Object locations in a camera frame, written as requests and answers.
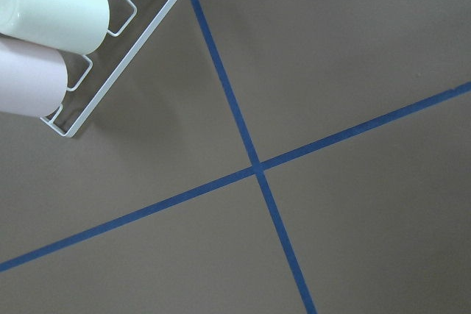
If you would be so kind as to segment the pink plastic cup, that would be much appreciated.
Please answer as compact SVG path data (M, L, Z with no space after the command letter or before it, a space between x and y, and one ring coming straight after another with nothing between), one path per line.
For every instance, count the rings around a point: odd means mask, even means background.
M12 38L1 39L1 111L43 117L62 103L68 72L59 51Z

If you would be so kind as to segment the white plastic cup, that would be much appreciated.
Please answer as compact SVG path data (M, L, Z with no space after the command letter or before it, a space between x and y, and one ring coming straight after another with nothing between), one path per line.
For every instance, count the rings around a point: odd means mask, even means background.
M1 0L1 33L75 54L102 44L110 21L108 0Z

